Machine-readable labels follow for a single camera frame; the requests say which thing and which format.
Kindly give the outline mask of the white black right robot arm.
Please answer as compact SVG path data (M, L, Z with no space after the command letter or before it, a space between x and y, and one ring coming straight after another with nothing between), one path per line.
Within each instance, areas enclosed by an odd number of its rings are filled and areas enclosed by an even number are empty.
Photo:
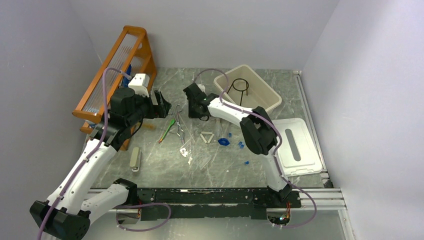
M241 129L245 146L255 155L261 155L270 202L282 207L289 200L292 186L286 178L278 158L282 137L263 107L246 108L223 100L221 96L207 95L192 83L183 89L188 100L188 116L191 119L219 118Z

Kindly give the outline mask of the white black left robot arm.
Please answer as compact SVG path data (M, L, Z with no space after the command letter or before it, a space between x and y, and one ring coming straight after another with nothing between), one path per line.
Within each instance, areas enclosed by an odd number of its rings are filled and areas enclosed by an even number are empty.
M114 91L103 120L91 132L71 172L47 200L36 200L30 207L39 227L38 239L46 233L59 240L81 240L90 225L109 210L117 206L132 208L141 202L137 185L123 178L88 200L85 196L104 165L132 137L135 125L144 119L167 117L172 105L160 91L154 91L154 95L157 104L130 87Z

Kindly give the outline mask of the metal scissor forceps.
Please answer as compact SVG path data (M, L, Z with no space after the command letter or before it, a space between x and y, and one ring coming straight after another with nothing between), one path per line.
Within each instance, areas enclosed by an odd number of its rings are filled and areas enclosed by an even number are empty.
M185 132L182 129L182 126L181 126L181 123L180 123L180 113L181 112L182 112L182 107L181 107L180 104L177 104L172 109L172 114L174 116L176 127L177 127L176 134L180 138L181 143L184 144L185 143Z

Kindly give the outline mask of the black wire ring stand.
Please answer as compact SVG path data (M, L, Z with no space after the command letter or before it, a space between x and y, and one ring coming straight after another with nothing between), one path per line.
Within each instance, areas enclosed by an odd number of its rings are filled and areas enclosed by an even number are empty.
M248 96L249 95L249 82L244 79L244 78L236 78L233 80L233 82L231 83L230 87L228 88L228 90L226 91L227 94L229 94L229 92L234 89L235 91L240 93L240 98L239 98L239 105L241 106L243 103L243 98L244 96Z

